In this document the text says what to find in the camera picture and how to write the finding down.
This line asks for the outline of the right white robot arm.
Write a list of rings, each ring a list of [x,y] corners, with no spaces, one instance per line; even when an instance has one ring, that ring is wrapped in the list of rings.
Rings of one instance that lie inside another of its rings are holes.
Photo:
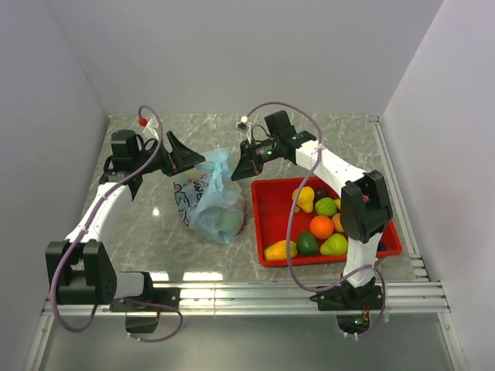
[[[349,241],[340,298],[348,308],[359,308],[367,300],[366,287],[376,274],[377,248],[393,216],[384,176],[376,170],[365,172],[325,148],[320,130],[297,131],[286,111],[268,115],[265,123],[269,134],[263,141],[254,140],[248,117],[237,123],[247,137],[240,143],[232,180],[260,175],[265,163],[283,158],[340,194],[341,223]]]

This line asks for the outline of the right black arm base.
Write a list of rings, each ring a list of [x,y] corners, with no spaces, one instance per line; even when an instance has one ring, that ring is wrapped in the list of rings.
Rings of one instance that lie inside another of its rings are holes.
[[[334,311],[336,323],[344,337],[359,339],[370,334],[384,317],[387,290],[371,282],[354,288],[344,282],[339,286],[312,295],[319,311]]]

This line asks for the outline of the light blue plastic bag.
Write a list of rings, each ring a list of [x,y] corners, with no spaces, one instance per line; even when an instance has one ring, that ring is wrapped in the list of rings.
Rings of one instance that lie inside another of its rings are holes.
[[[229,244],[244,224],[246,201],[231,179],[231,151],[215,148],[203,156],[205,162],[173,178],[179,218],[201,236]]]

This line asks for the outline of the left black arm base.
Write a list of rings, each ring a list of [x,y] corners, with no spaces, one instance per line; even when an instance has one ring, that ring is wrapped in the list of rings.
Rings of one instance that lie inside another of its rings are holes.
[[[161,314],[177,314],[179,324],[166,336],[169,339],[184,323],[183,314],[179,310],[180,292],[179,288],[153,288],[148,294],[113,300],[109,305],[109,312],[125,314],[126,332],[135,339],[141,334],[152,334],[158,328]]]

